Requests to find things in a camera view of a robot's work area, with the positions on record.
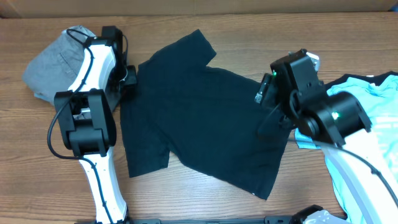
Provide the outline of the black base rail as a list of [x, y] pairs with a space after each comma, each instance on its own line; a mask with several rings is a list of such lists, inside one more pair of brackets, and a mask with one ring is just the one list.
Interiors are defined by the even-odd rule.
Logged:
[[233, 218], [233, 219], [207, 219], [207, 220], [160, 220], [154, 219], [130, 219], [127, 224], [290, 224], [291, 216], [267, 216], [264, 218]]

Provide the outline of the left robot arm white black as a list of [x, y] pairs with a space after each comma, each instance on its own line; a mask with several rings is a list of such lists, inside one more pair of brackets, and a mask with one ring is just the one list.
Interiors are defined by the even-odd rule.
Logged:
[[136, 86], [136, 68], [128, 65], [127, 38], [115, 26], [104, 26], [101, 36], [79, 44], [83, 63], [68, 90], [55, 94], [52, 123], [60, 126], [63, 143], [73, 153], [69, 158], [85, 171], [95, 203], [94, 223], [130, 223], [114, 166], [113, 111]]

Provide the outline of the black garment under blue shirt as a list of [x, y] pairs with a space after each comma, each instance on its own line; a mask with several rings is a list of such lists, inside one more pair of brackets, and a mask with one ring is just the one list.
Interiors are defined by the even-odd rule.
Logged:
[[383, 73], [380, 75], [376, 76], [361, 76], [361, 75], [353, 75], [353, 74], [344, 74], [342, 77], [339, 77], [338, 79], [325, 84], [325, 88], [328, 90], [334, 85], [339, 85], [342, 83], [347, 82], [348, 80], [362, 80], [363, 82], [369, 83], [369, 84], [375, 84], [376, 86], [380, 86], [384, 80], [389, 77], [389, 76], [397, 77], [397, 72], [387, 72]]

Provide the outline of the light blue t-shirt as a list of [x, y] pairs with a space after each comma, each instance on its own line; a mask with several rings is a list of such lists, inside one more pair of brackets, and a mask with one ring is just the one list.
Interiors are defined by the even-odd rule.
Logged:
[[[381, 154], [397, 178], [397, 77], [387, 77], [380, 86], [362, 80], [348, 80], [327, 90], [329, 95], [347, 91], [354, 95], [369, 116], [373, 132], [378, 138]], [[333, 190], [339, 205], [350, 223], [365, 223], [365, 219], [338, 168], [329, 158], [325, 158], [330, 173]]]

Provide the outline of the black t-shirt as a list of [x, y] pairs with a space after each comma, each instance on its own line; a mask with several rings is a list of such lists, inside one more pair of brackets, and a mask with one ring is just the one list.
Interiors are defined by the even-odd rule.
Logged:
[[169, 164], [169, 155], [198, 172], [267, 199], [290, 124], [275, 106], [254, 100], [260, 84], [222, 68], [196, 30], [138, 67], [137, 85], [121, 101], [121, 131], [131, 177]]

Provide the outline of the folded grey shorts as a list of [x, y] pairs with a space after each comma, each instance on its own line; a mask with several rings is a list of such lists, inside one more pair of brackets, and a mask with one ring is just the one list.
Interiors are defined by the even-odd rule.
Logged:
[[83, 47], [87, 36], [95, 34], [84, 26], [74, 26], [70, 35], [65, 30], [38, 54], [22, 75], [23, 82], [34, 92], [34, 96], [53, 104], [59, 91], [68, 90], [75, 81], [84, 60]]

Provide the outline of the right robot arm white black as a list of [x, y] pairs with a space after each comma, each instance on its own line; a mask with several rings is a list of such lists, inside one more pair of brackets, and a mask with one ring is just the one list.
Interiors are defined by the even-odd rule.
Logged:
[[397, 182], [387, 167], [372, 123], [347, 91], [328, 95], [317, 73], [320, 59], [301, 49], [271, 63], [255, 97], [279, 110], [319, 146], [348, 188], [352, 207], [366, 223], [397, 223]]

